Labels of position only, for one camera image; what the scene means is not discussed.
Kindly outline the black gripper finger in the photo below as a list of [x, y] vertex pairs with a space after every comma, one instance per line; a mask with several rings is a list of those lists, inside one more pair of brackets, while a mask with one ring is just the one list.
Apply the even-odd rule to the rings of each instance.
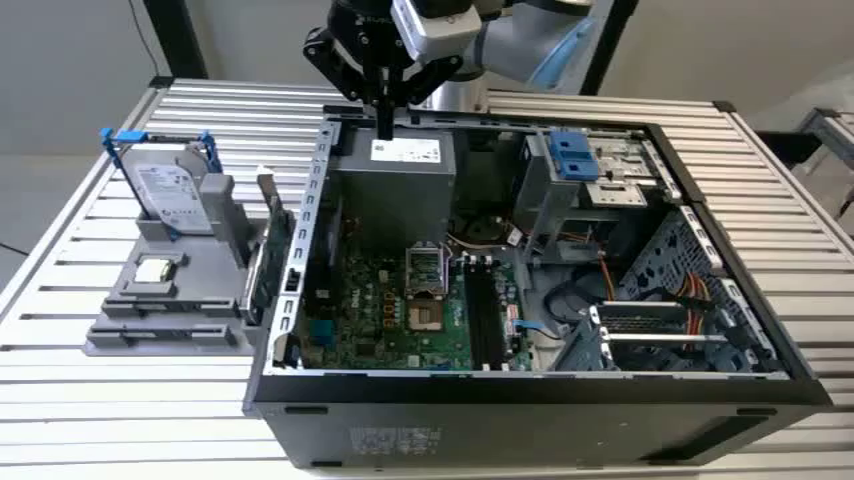
[[305, 37], [303, 55], [329, 83], [349, 100], [360, 100], [373, 110], [376, 138], [385, 139], [385, 96], [383, 93], [381, 67], [371, 58], [368, 45], [356, 40], [357, 50], [364, 53], [360, 69], [356, 69], [335, 47], [335, 37], [325, 28], [313, 28]]
[[421, 103], [463, 65], [459, 55], [429, 61], [407, 79], [400, 65], [388, 68], [383, 90], [383, 139], [393, 139], [395, 109]]

